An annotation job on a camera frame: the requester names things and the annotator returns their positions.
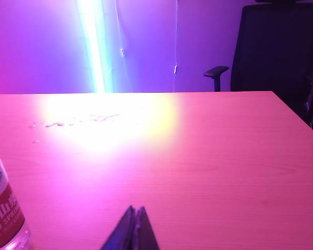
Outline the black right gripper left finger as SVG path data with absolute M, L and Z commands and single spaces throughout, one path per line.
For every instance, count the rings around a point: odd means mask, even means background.
M 135 227 L 135 209 L 130 205 L 116 227 L 102 245 L 101 250 L 104 249 L 132 249 L 132 238 Z

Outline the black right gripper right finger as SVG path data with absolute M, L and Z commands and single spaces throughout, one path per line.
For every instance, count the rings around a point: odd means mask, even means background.
M 156 236 L 149 221 L 147 211 L 144 206 L 140 207 L 133 232 L 132 249 L 134 250 L 159 250 Z

